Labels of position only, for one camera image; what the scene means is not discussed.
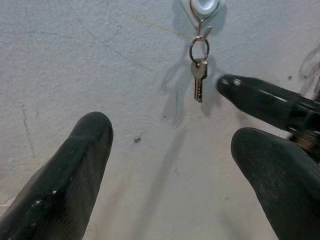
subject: key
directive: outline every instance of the key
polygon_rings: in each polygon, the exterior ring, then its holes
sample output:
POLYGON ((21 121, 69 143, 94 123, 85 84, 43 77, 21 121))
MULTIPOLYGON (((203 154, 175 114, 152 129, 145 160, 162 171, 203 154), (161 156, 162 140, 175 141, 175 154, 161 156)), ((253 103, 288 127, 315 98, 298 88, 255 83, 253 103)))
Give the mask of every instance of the key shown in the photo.
POLYGON ((194 76, 194 99, 202 103, 202 81, 207 77, 208 63, 205 59, 197 58, 191 63, 191 73, 194 76))

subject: concrete wall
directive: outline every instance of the concrete wall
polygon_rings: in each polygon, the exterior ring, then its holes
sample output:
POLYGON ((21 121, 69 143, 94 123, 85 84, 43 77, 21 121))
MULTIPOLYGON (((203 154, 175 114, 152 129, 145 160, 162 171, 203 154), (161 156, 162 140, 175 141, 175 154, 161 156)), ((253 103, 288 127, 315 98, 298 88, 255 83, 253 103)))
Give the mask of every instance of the concrete wall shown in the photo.
POLYGON ((227 0, 212 21, 200 105, 187 53, 195 31, 178 0, 1 0, 0 213, 76 121, 101 111, 114 143, 84 239, 276 239, 230 141, 244 126, 285 134, 237 111, 215 79, 299 91, 319 9, 227 0))

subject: key ring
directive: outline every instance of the key ring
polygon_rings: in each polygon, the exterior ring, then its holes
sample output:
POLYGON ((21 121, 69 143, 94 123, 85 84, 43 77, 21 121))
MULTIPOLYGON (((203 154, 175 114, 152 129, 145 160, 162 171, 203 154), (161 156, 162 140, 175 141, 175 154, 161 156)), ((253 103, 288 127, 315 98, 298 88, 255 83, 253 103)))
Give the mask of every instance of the key ring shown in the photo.
POLYGON ((190 44, 189 55, 190 55, 191 60, 196 64, 198 64, 198 62, 195 60, 195 58, 193 56, 192 49, 194 48, 194 45, 197 41, 205 42, 205 44, 206 44, 206 53, 205 53, 205 56, 202 57, 202 59, 206 60, 208 58, 209 52, 210 52, 209 42, 206 38, 203 39, 201 36, 197 36, 195 39, 193 39, 193 41, 190 44))

